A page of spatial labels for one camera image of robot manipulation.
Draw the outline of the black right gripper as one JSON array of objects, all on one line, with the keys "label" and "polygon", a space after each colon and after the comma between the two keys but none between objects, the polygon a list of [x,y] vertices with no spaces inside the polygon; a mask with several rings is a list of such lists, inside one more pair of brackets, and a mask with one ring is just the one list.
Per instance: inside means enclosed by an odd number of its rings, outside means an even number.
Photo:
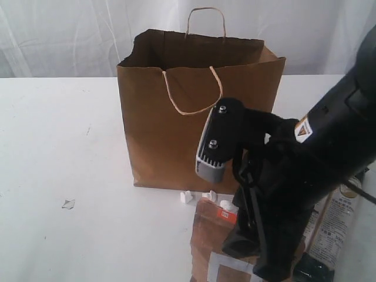
[{"label": "black right gripper", "polygon": [[349,183],[349,167],[340,163],[349,126],[347,117],[244,117],[231,159],[239,217],[227,254],[258,254],[254,273],[267,281],[290,276],[314,205]]}]

